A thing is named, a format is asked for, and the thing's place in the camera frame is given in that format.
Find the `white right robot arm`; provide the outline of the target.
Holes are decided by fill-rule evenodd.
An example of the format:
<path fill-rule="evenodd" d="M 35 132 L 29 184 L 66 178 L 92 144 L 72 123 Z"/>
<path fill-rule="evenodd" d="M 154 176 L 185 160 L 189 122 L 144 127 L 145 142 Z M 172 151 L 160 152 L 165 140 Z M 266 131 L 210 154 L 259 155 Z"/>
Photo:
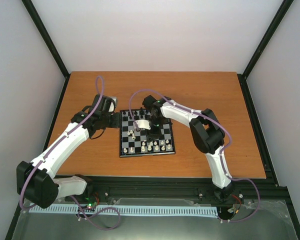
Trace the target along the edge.
<path fill-rule="evenodd" d="M 211 109 L 194 110 L 171 98 L 144 98 L 142 105 L 150 113 L 147 140 L 154 141 L 161 136 L 161 126 L 168 119 L 175 120 L 190 129 L 196 148 L 205 154 L 212 174 L 213 194 L 220 203 L 225 202 L 234 191 L 232 176 L 223 152 L 225 131 Z"/>

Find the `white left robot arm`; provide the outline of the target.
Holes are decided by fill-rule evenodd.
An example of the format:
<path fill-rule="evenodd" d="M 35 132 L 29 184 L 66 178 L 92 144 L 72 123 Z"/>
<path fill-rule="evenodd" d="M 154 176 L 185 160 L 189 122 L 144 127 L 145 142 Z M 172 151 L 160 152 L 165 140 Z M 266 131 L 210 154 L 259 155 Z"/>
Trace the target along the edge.
<path fill-rule="evenodd" d="M 118 128 L 117 104 L 116 97 L 97 94 L 92 105 L 76 113 L 65 131 L 43 153 L 17 166 L 16 183 L 21 207 L 24 199 L 31 201 L 33 206 L 46 209 L 57 199 L 68 196 L 76 195 L 85 202 L 93 198 L 93 183 L 87 176 L 76 174 L 56 178 L 56 175 L 76 148 L 86 140 L 94 139 L 96 131 Z"/>

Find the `black aluminium frame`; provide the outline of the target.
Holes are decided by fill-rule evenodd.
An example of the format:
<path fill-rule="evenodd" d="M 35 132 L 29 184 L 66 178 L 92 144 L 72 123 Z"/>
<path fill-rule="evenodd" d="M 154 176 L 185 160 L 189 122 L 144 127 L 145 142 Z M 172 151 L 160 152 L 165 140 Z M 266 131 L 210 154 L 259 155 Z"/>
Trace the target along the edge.
<path fill-rule="evenodd" d="M 38 32 L 40 33 L 42 39 L 47 45 L 52 57 L 57 63 L 59 69 L 61 70 L 62 75 L 65 78 L 65 82 L 62 87 L 60 98 L 58 100 L 56 110 L 53 115 L 52 123 L 50 125 L 47 140 L 50 140 L 52 131 L 57 120 L 57 116 L 60 111 L 61 103 L 64 99 L 66 89 L 71 77 L 71 74 L 68 72 L 62 58 L 55 47 L 53 40 L 51 39 L 42 19 L 40 18 L 39 13 L 36 10 L 33 2 L 30 0 L 24 0 L 23 5 L 27 10 L 29 16 L 31 17 L 33 23 L 35 24 Z M 251 122 L 252 130 L 254 137 L 257 143 L 258 151 L 261 157 L 261 161 L 266 173 L 265 179 L 256 179 L 255 184 L 261 192 L 262 200 L 274 200 L 282 199 L 287 203 L 287 210 L 291 217 L 292 226 L 296 233 L 298 239 L 300 239 L 300 223 L 295 211 L 295 208 L 292 203 L 291 196 L 287 187 L 279 185 L 277 176 L 275 174 L 275 169 L 270 157 L 268 146 L 264 138 L 264 134 L 261 130 L 261 125 L 257 117 L 257 112 L 255 105 L 252 100 L 251 92 L 247 84 L 247 78 L 252 72 L 259 58 L 261 57 L 263 51 L 266 49 L 266 46 L 273 37 L 275 31 L 279 27 L 280 23 L 284 19 L 284 16 L 288 12 L 289 8 L 293 4 L 291 0 L 284 0 L 280 7 L 278 8 L 276 14 L 274 15 L 269 27 L 267 28 L 264 36 L 262 37 L 259 45 L 254 51 L 247 67 L 245 68 L 242 74 L 238 74 L 238 82 L 242 92 L 242 96 L 245 102 L 245 106 L 249 115 Z M 89 186 L 99 186 L 105 184 L 107 187 L 112 187 L 115 190 L 115 193 L 120 197 L 128 197 L 129 199 L 136 199 L 138 197 L 154 197 L 156 199 L 162 198 L 166 199 L 167 197 L 172 197 L 174 199 L 178 197 L 183 197 L 190 189 L 197 187 L 198 190 L 212 189 L 212 182 L 205 180 L 200 180 L 196 178 L 195 180 L 187 180 L 185 178 L 171 178 L 170 180 L 165 180 L 163 177 L 155 177 L 153 179 L 146 177 L 90 177 L 91 183 Z"/>

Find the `black and grey chessboard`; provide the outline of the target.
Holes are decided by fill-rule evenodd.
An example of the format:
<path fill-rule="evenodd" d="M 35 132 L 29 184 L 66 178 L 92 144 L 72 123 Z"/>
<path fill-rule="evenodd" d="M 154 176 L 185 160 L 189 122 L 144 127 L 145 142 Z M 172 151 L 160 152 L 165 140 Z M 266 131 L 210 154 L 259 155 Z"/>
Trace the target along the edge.
<path fill-rule="evenodd" d="M 176 153 L 172 122 L 170 119 L 158 128 L 158 137 L 149 137 L 146 128 L 136 129 L 130 111 L 120 111 L 119 156 L 141 157 L 153 155 L 172 155 Z"/>

